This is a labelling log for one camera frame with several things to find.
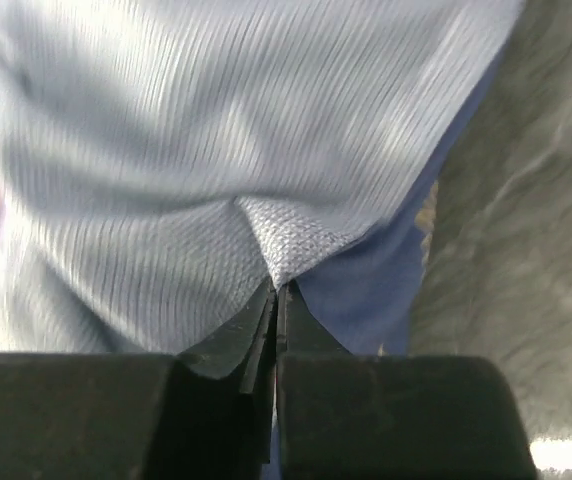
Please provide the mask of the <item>blue fish print pillowcase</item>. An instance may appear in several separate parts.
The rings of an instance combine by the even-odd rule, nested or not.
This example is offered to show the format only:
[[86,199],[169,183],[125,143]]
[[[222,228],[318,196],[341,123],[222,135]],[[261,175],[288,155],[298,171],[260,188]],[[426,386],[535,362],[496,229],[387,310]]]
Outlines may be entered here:
[[520,1],[0,1],[0,353],[179,355],[296,284],[410,357],[428,203]]

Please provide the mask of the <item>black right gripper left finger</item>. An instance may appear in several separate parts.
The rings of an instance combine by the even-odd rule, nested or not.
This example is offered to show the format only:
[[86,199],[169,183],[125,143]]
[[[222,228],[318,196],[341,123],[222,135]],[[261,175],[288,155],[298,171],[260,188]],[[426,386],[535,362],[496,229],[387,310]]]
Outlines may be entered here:
[[179,355],[0,353],[0,479],[257,479],[276,294]]

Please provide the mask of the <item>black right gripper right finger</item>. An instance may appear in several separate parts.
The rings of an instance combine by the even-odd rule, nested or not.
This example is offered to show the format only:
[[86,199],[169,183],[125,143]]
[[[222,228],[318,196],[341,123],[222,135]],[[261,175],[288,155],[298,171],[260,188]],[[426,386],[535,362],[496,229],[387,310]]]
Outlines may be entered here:
[[534,479],[515,397],[470,356],[348,352],[296,284],[277,314],[280,470],[285,479]]

